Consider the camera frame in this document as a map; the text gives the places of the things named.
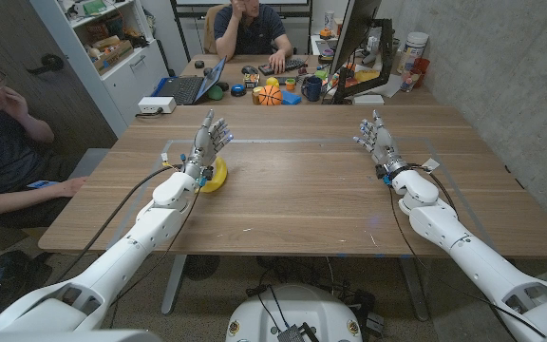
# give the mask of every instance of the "orange basketball toy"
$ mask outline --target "orange basketball toy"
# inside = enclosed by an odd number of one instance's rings
[[[258,93],[258,101],[262,105],[282,105],[282,91],[274,85],[265,85]]]

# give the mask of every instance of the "wooden tabletop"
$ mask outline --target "wooden tabletop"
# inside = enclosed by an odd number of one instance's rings
[[[231,61],[228,61],[225,63],[225,68],[223,69],[223,72],[220,77],[221,82],[226,82],[229,84],[229,86],[233,86],[235,84],[244,84],[244,74],[242,74],[242,68],[245,66],[252,66],[252,67],[258,67],[262,66],[264,64],[268,63],[269,56],[267,55],[238,55],[234,56]],[[310,55],[310,56],[293,56],[293,58],[301,58],[306,59],[307,58],[307,71],[309,73],[314,73],[316,68],[319,66],[318,63],[318,56]],[[217,55],[213,54],[204,54],[204,55],[196,55],[191,60],[189,64],[185,67],[185,70],[182,71],[180,74],[181,76],[203,76],[203,68],[197,69],[195,68],[195,61],[201,60],[204,61],[205,67],[214,67],[217,65],[217,63],[220,61],[220,58],[218,58]],[[263,76],[262,73],[259,72],[259,75],[261,76],[259,85],[264,86],[265,81],[270,76]],[[298,76],[297,70],[288,71],[279,75],[273,75],[273,76]],[[301,95],[300,86],[296,86],[294,91],[295,94]],[[208,99],[207,96],[204,96],[203,99],[199,101],[199,105],[253,105],[253,99],[249,96],[250,94],[247,94],[242,97],[233,97],[231,96],[230,91],[226,91],[223,95],[223,98],[220,101],[213,101]],[[427,90],[425,86],[421,86],[419,88],[413,89],[413,91],[409,93],[405,93],[403,91],[398,91],[394,96],[391,98],[384,97],[384,101],[386,102],[386,105],[437,105],[436,99],[434,99],[434,96]],[[302,96],[302,100],[300,105],[320,105],[320,101],[318,102],[310,102],[307,98]]]
[[[435,158],[462,223],[507,257],[547,257],[547,215],[504,169],[456,109],[446,106],[378,108],[408,162]],[[78,251],[137,182],[160,167],[160,153],[187,153],[207,106],[177,107],[158,119],[137,119],[86,185],[39,241],[47,251]],[[220,153],[225,184],[201,194],[172,247],[175,254],[397,257],[410,254],[390,207],[390,194],[374,175],[363,147],[350,139],[371,107],[251,105],[215,108],[235,135]],[[132,225],[154,187],[138,191],[92,250]],[[396,204],[398,196],[393,196]],[[398,218],[415,252],[442,250]]]

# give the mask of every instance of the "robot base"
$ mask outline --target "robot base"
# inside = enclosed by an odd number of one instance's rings
[[[305,284],[273,286],[273,292],[290,326],[300,327],[304,322],[307,323],[312,330],[315,328],[315,336],[319,341],[362,341],[356,316],[329,293]],[[260,296],[279,329],[286,331],[272,291],[268,288]],[[229,320],[225,341],[277,342],[277,328],[263,305],[255,295],[237,307]]]

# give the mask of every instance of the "robotic arm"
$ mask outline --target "robotic arm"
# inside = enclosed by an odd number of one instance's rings
[[[233,138],[223,119],[211,127],[213,117],[211,109],[187,161],[154,190],[132,229],[80,275],[14,302],[0,314],[0,333],[81,332],[101,326],[112,301],[145,258],[179,232],[192,206],[187,197],[212,177],[211,163]]]
[[[439,198],[438,188],[402,159],[377,111],[373,111],[373,121],[363,120],[363,138],[354,140],[372,155],[377,177],[403,196],[398,204],[413,230],[447,252],[491,303],[515,316],[500,313],[518,341],[545,339],[547,281],[519,271],[470,233],[453,208]]]

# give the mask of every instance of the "yellow banana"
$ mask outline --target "yellow banana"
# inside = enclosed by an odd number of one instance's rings
[[[217,168],[217,170],[212,180],[208,180],[206,182],[206,185],[202,186],[199,192],[213,192],[225,182],[225,179],[227,178],[227,164],[225,163],[225,160],[221,157],[217,157],[215,159],[215,167]]]

